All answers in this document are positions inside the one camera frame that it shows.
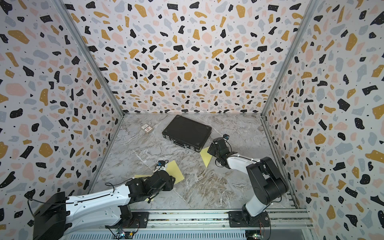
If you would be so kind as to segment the yellow square paper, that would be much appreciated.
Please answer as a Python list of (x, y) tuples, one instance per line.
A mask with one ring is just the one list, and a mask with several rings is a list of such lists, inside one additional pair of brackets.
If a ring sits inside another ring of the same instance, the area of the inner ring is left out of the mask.
[(175, 178), (175, 184), (178, 184), (185, 179), (176, 161), (171, 161), (166, 164), (166, 172)]
[(212, 159), (212, 157), (213, 157), (212, 155), (210, 155), (210, 154), (208, 153), (208, 150), (209, 150), (209, 147), (204, 148), (204, 149), (202, 149), (202, 150), (200, 151), (201, 158), (202, 158), (203, 163), (204, 163), (204, 165), (205, 165), (206, 168), (208, 167), (208, 165), (209, 165), (209, 163), (210, 163), (210, 161), (211, 161), (211, 159)]
[(142, 178), (149, 178), (151, 177), (152, 175), (135, 175), (134, 176), (134, 179), (142, 179)]

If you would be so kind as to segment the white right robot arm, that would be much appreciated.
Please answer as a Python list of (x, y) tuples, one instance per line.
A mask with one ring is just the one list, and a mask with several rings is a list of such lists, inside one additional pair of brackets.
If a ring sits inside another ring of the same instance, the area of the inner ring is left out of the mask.
[(254, 192), (252, 198), (243, 206), (243, 219), (250, 221), (258, 217), (277, 198), (288, 190), (288, 185), (270, 157), (252, 159), (241, 156), (227, 146), (227, 139), (216, 138), (212, 141), (208, 153), (227, 169), (247, 174)]

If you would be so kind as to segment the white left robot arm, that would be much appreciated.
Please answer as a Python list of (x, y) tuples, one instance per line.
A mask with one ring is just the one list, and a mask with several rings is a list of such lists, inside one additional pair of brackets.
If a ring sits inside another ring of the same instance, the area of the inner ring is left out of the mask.
[(130, 205), (150, 202), (160, 192), (171, 191), (176, 179), (164, 170), (150, 177), (133, 178), (110, 190), (89, 195), (67, 197), (54, 194), (34, 213), (33, 238), (59, 240), (70, 233), (92, 227), (118, 229), (140, 221)]

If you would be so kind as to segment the black hard carrying case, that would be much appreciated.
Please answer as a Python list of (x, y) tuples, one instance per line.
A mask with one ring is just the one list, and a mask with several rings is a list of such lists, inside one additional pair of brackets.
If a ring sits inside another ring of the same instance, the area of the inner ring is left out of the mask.
[(212, 127), (176, 115), (162, 131), (162, 136), (174, 145), (200, 152), (212, 132)]

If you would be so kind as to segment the playing card box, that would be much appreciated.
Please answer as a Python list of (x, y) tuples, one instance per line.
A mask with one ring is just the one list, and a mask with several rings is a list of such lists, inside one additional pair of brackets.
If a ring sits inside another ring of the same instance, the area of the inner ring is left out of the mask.
[(148, 124), (144, 124), (144, 125), (142, 125), (142, 126), (141, 126), (141, 129), (142, 129), (145, 133), (147, 133), (147, 134), (149, 134), (149, 133), (151, 133), (151, 132), (153, 131), (153, 127), (151, 127), (151, 126), (148, 125)]

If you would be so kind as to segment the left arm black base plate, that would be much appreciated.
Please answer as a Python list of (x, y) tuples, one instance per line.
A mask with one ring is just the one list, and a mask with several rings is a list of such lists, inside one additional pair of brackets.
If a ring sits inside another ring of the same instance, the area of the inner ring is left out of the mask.
[(148, 224), (149, 212), (133, 212), (127, 220), (120, 220), (117, 224), (106, 226), (109, 229), (145, 229)]

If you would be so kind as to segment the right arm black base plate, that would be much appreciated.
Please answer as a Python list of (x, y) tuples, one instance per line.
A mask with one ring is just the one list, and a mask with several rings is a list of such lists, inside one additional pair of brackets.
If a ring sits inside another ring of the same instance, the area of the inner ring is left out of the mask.
[(267, 228), (271, 225), (267, 212), (261, 212), (259, 215), (252, 217), (242, 211), (230, 211), (228, 217), (231, 228)]

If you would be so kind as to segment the aluminium mounting rail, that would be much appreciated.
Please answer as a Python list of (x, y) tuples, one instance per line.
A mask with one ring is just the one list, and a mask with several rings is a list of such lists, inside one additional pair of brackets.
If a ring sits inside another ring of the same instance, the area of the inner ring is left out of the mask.
[(95, 227), (64, 240), (316, 240), (307, 211), (269, 209), (255, 224), (244, 224), (235, 210), (136, 211), (129, 227)]

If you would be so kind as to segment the aluminium corner post right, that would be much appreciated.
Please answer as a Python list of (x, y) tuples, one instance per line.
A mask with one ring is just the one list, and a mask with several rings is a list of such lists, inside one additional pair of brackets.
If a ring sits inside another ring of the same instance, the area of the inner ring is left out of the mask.
[(289, 48), (289, 51), (286, 55), (286, 58), (282, 64), (282, 67), (279, 71), (279, 74), (277, 76), (277, 80), (275, 81), (272, 89), (271, 89), (271, 92), (270, 92), (270, 95), (268, 96), (268, 99), (266, 101), (266, 104), (265, 104), (265, 107), (263, 108), (263, 111), (261, 113), (261, 117), (262, 119), (265, 118), (265, 116), (267, 115), (268, 113), (268, 108), (272, 105), (273, 103), (273, 100), (274, 100), (274, 95), (276, 94), (276, 92), (278, 91), (278, 87), (280, 86), (280, 84), (282, 83), (283, 81), (283, 78), (284, 76), (286, 75), (286, 72), (288, 70), (288, 67), (292, 61), (292, 59), (294, 58), (294, 55), (296, 53), (296, 51), (298, 50), (298, 47), (299, 47), (299, 44), (301, 42), (301, 39), (311, 21), (311, 17), (313, 16), (314, 12), (315, 12), (315, 9), (317, 7), (317, 5), (319, 4), (319, 1), (318, 0), (311, 0), (309, 2), (309, 5), (304, 13), (304, 16), (303, 16), (303, 19), (302, 19), (302, 22), (298, 28), (298, 31), (294, 37), (294, 40)]

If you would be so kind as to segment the aluminium corner post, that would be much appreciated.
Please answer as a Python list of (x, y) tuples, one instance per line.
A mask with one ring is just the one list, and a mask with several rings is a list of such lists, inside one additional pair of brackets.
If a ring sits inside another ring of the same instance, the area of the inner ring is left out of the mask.
[(289, 51), (286, 55), (286, 58), (282, 64), (282, 67), (279, 71), (279, 74), (277, 76), (277, 80), (275, 81), (272, 89), (271, 89), (271, 92), (270, 92), (270, 95), (268, 96), (268, 99), (266, 101), (266, 104), (265, 104), (265, 107), (263, 108), (263, 111), (261, 113), (261, 117), (262, 119), (265, 118), (265, 116), (267, 115), (268, 113), (268, 108), (272, 105), (273, 103), (273, 100), (274, 100), (274, 95), (276, 94), (276, 92), (278, 91), (278, 87), (280, 86), (280, 84), (282, 83), (283, 81), (283, 78), (284, 76), (286, 75), (286, 72), (288, 70), (288, 67), (292, 61), (292, 59), (294, 58), (294, 55), (296, 53), (296, 51), (298, 50), (298, 47), (299, 47), (299, 44), (301, 42), (301, 39), (311, 21), (311, 17), (313, 16), (314, 12), (315, 12), (315, 9), (317, 7), (317, 5), (319, 4), (319, 1), (318, 0), (311, 0), (309, 2), (309, 5), (304, 13), (304, 16), (303, 16), (303, 19), (302, 19), (302, 22), (298, 28), (298, 31), (294, 37), (294, 40), (289, 48)]
[(88, 49), (87, 44), (84, 42), (78, 28), (74, 24), (74, 21), (71, 17), (71, 15), (68, 13), (68, 10), (64, 4), (63, 1), (56, 1), (53, 0), (53, 5), (55, 6), (55, 9), (59, 13), (60, 17), (63, 19), (64, 23), (66, 24), (66, 27), (72, 34), (75, 42), (77, 43), (80, 51), (84, 55), (87, 63), (89, 64), (91, 70), (96, 74), (97, 79), (99, 80), (101, 86), (104, 88), (106, 95), (110, 99), (112, 106), (114, 107), (115, 111), (120, 115), (120, 117), (124, 117), (124, 112), (121, 110), (120, 105), (112, 93), (112, 90), (110, 86), (108, 85), (107, 81), (105, 80), (104, 75), (102, 74), (100, 68), (98, 67), (95, 59), (91, 55), (91, 52)]

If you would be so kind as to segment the aluminium corner post left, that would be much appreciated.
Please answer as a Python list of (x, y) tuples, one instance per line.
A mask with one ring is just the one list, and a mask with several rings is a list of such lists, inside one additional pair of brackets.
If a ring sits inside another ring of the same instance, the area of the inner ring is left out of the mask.
[(95, 59), (91, 55), (91, 52), (88, 49), (87, 44), (84, 42), (78, 28), (74, 24), (74, 21), (71, 17), (71, 15), (68, 13), (68, 10), (64, 4), (63, 1), (56, 1), (53, 0), (53, 5), (55, 6), (55, 9), (59, 13), (60, 17), (63, 19), (64, 23), (66, 24), (66, 27), (72, 34), (75, 42), (77, 43), (80, 51), (84, 55), (87, 63), (89, 64), (91, 70), (96, 74), (97, 79), (99, 80), (101, 86), (104, 88), (106, 95), (110, 99), (112, 106), (114, 107), (115, 111), (120, 115), (120, 117), (124, 117), (124, 112), (121, 110), (120, 105), (112, 93), (112, 90), (110, 86), (108, 85), (107, 81), (105, 80), (104, 75), (102, 74), (100, 68), (98, 67)]

